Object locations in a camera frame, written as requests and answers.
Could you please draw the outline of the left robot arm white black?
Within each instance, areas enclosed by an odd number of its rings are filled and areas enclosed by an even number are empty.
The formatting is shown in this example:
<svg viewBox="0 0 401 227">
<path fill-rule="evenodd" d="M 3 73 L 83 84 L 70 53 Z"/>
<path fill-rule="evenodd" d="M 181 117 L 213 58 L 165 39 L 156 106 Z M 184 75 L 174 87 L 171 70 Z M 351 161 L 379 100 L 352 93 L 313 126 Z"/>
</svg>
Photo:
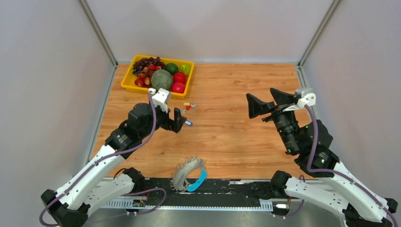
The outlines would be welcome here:
<svg viewBox="0 0 401 227">
<path fill-rule="evenodd" d="M 107 173 L 124 162 L 134 151 L 150 139 L 154 131 L 162 128 L 178 133 L 186 117 L 178 108 L 174 117 L 160 105 L 136 104 L 123 121 L 106 139 L 95 157 L 71 180 L 57 190 L 47 189 L 41 195 L 47 211 L 56 221 L 55 226 L 81 227 L 100 207 L 111 200 L 131 193 L 134 196 L 144 192 L 144 176 L 136 169 L 129 168 L 122 176 L 98 187 Z"/>
</svg>

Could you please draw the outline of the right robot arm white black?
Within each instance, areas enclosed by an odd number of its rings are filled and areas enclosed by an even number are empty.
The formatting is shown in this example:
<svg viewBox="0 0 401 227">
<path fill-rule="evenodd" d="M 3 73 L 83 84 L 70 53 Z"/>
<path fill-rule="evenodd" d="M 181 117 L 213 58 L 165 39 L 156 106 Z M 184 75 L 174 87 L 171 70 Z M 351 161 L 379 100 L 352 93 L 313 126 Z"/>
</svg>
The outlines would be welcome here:
<svg viewBox="0 0 401 227">
<path fill-rule="evenodd" d="M 323 208 L 347 227 L 396 227 L 394 216 L 398 202 L 384 198 L 358 180 L 330 149 L 333 137 L 312 107 L 316 94 L 311 88 L 299 88 L 293 94 L 270 89 L 272 102 L 246 94 L 249 118 L 262 117 L 273 122 L 288 155 L 308 176 L 332 188 L 332 192 L 312 186 L 301 178 L 276 171 L 270 180 L 275 197 L 299 198 Z"/>
</svg>

